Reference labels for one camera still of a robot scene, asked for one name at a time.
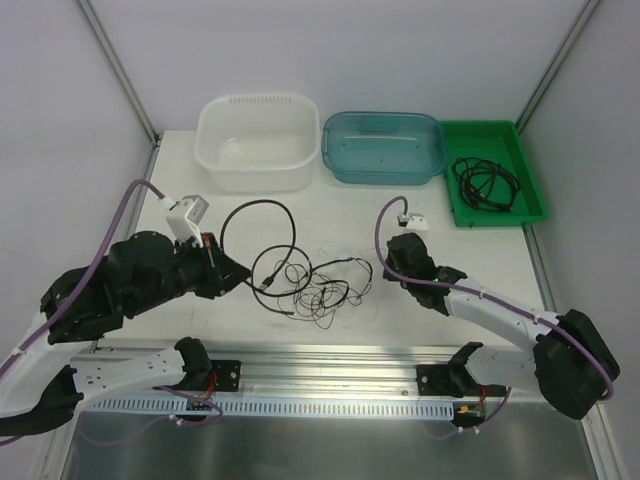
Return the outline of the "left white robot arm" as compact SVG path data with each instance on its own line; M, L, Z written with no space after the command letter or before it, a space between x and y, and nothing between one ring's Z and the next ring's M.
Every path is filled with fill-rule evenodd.
M1 369L1 434L55 430L118 393L145 388L202 390L211 360L185 337L138 360L84 368L74 357L105 334L186 294L213 300L250 276L211 233L184 243L143 231L113 244L96 268L62 274L46 291L28 333Z

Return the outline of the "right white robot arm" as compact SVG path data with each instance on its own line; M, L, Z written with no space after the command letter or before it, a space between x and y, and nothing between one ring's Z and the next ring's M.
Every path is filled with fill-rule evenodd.
M516 388L541 394L576 420L611 397L621 369L585 313L544 311L486 289L460 270L436 265L415 233L388 241L383 276L422 307L475 324L515 347L467 342L446 364L428 369L430 393L462 398L483 387Z

